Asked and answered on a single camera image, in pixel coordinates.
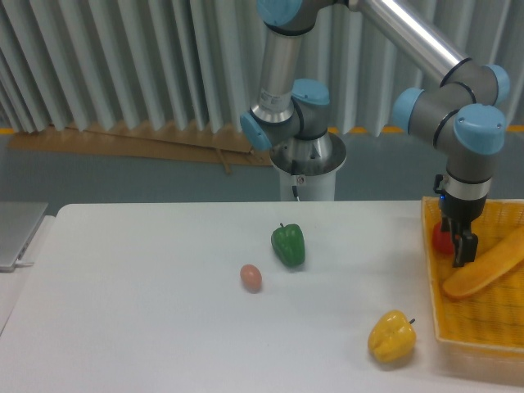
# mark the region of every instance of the yellow basket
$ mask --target yellow basket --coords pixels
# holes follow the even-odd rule
[[[436,339],[502,356],[524,356],[524,263],[465,300],[452,300],[441,291],[455,269],[453,256],[431,245],[433,227],[440,222],[438,198],[422,199],[422,226],[430,278]],[[524,202],[487,201],[472,224],[478,236],[477,255],[489,250],[524,225]]]

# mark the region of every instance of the silver laptop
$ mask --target silver laptop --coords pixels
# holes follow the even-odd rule
[[[47,203],[0,202],[0,272],[12,272],[42,222]]]

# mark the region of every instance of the cable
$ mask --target cable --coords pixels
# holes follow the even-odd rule
[[[23,262],[21,260],[17,260],[15,262],[15,267],[17,268],[30,268],[34,265],[34,262]]]

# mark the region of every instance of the brown egg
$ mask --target brown egg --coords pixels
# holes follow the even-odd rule
[[[240,278],[250,292],[258,292],[262,287],[262,274],[252,264],[245,264],[240,269]]]

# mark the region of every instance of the robotic arm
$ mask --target robotic arm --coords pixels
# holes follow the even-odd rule
[[[329,200],[315,179],[340,169],[346,149],[327,133],[329,92],[311,79],[294,80],[302,36],[313,29],[317,13],[340,3],[360,11],[432,78],[435,92],[410,88],[393,106],[393,123],[431,144],[447,157],[446,175],[438,174],[441,231],[451,232],[454,266],[474,261],[477,236],[471,222],[484,208],[504,144],[506,120],[494,108],[509,93],[509,78],[497,65],[478,66],[407,4],[396,0],[258,0],[269,28],[260,93],[241,116],[246,136],[257,150],[271,149],[273,165],[288,174],[283,200],[298,199],[305,183],[310,200]]]

